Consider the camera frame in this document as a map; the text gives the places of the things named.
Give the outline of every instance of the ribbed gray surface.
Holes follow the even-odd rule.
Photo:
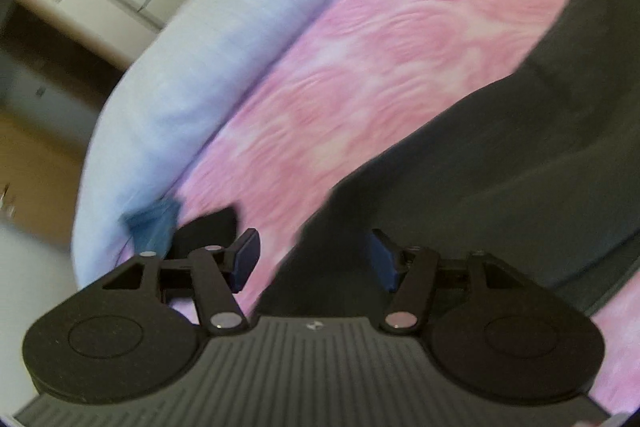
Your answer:
[[[25,427],[568,427],[606,415],[588,398],[542,407],[493,403],[457,388],[420,344],[367,319],[265,317],[240,337],[210,341],[198,363],[162,391],[120,405],[41,396]]]

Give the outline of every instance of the pink tie-dye fabric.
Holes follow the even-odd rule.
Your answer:
[[[248,311],[332,186],[479,87],[511,73],[566,0],[335,0],[181,183],[181,221],[236,203],[262,256]],[[640,275],[596,321],[607,358],[593,396],[640,405]]]

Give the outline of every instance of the dark gray blanket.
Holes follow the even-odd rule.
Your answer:
[[[640,0],[570,0],[512,75],[341,181],[258,313],[377,319],[374,228],[489,251],[585,312],[606,302],[639,265]]]

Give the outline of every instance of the white wall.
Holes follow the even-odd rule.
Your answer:
[[[68,253],[0,221],[0,415],[35,396],[22,364],[31,324],[76,291]]]

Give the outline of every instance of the round black pad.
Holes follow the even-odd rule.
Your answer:
[[[79,403],[158,389],[188,369],[197,348],[185,317],[128,290],[76,294],[40,318],[22,344],[37,389]]]
[[[143,330],[127,317],[105,315],[76,324],[69,333],[69,345],[76,353],[92,359],[114,359],[136,349]]]
[[[431,352],[454,380],[483,396],[549,403],[584,390],[604,357],[586,317],[544,292],[496,290],[440,318]]]

